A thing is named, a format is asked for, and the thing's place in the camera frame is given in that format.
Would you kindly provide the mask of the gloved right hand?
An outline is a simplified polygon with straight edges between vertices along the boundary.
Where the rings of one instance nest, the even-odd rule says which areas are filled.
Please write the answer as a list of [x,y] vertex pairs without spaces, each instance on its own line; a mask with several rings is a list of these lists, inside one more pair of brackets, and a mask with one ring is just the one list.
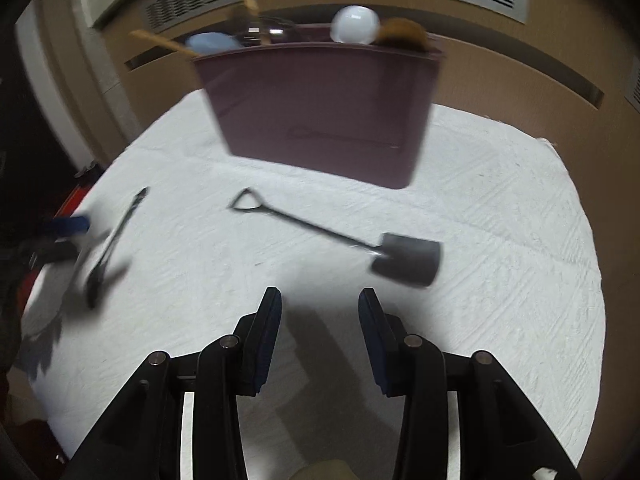
[[359,480],[344,460],[324,460],[303,467],[290,480]]

